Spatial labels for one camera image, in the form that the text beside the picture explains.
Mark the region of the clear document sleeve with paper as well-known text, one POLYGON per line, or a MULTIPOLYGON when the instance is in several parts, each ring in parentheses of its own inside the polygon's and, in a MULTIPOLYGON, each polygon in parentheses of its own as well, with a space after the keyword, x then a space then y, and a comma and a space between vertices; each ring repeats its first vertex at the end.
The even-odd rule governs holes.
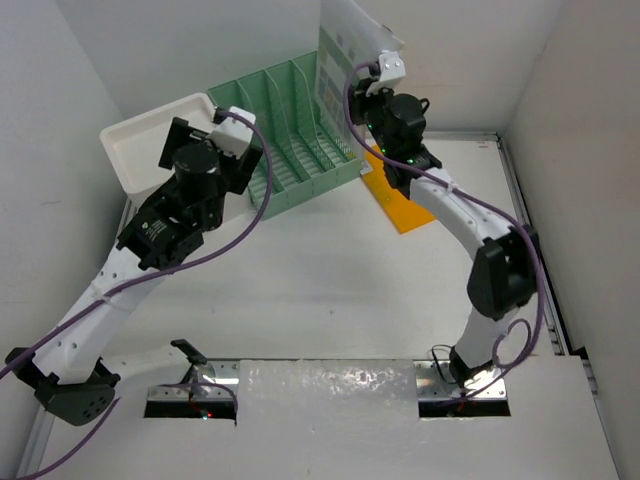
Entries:
POLYGON ((354 1, 322 1, 314 96, 323 118, 350 148, 359 149, 344 116, 343 88, 348 75, 384 51, 404 50, 404 42, 354 1))

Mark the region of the orange plastic folder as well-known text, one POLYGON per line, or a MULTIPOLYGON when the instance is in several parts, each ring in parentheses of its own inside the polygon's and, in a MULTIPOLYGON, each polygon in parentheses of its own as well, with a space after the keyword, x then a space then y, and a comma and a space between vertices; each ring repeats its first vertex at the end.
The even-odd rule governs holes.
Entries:
POLYGON ((362 180, 378 205, 399 234, 405 234, 435 220, 423 207, 406 199, 388 184, 384 163, 369 152, 365 153, 367 167, 362 180))

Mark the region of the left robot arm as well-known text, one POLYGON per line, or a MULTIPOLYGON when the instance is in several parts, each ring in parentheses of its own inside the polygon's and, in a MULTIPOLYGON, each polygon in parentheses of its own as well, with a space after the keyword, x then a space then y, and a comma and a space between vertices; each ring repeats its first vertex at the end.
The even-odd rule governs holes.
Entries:
POLYGON ((266 147, 255 116, 242 109, 215 113, 210 132, 173 118, 159 160, 170 178, 138 208, 65 317, 33 346, 14 348, 1 373, 28 385, 48 413, 84 426, 127 390, 182 387, 206 367, 184 339, 140 359, 108 360, 103 351, 167 276, 197 266, 190 255, 221 226, 226 196, 244 193, 266 147))

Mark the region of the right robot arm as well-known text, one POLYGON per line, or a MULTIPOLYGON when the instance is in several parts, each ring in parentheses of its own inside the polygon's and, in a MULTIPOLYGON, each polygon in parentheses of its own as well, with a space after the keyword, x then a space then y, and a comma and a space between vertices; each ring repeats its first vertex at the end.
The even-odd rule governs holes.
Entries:
POLYGON ((352 126, 364 126, 380 149, 389 186, 429 211, 472 260, 466 291, 472 309, 462 336, 451 347, 449 373, 463 386, 495 366, 499 324, 510 319, 537 292, 538 237, 529 225, 516 225, 497 208, 472 199, 456 186, 442 162, 423 143, 426 98, 383 88, 371 80, 343 94, 352 126))

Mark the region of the white drawer cabinet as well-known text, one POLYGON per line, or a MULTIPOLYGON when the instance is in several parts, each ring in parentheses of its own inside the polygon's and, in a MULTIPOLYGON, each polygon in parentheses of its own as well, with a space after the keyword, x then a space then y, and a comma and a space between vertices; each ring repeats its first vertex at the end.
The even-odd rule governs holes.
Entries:
MULTIPOLYGON (((177 189, 160 189, 172 172, 158 166, 174 117, 193 128, 211 132, 216 107, 207 95, 196 93, 104 129, 101 142, 118 179, 140 210, 152 207, 174 222, 210 231, 223 221, 249 210, 248 195, 180 195, 177 189)), ((254 124, 256 116, 242 108, 225 109, 223 116, 242 117, 254 124)))

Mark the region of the green file organizer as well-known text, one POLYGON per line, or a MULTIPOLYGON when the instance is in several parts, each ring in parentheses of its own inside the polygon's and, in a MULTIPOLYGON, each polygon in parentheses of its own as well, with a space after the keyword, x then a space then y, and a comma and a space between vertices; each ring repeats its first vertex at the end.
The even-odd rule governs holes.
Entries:
POLYGON ((361 161, 334 133, 314 97, 315 51, 216 85, 216 107, 256 116, 272 155, 272 193, 264 219, 359 177, 361 161))

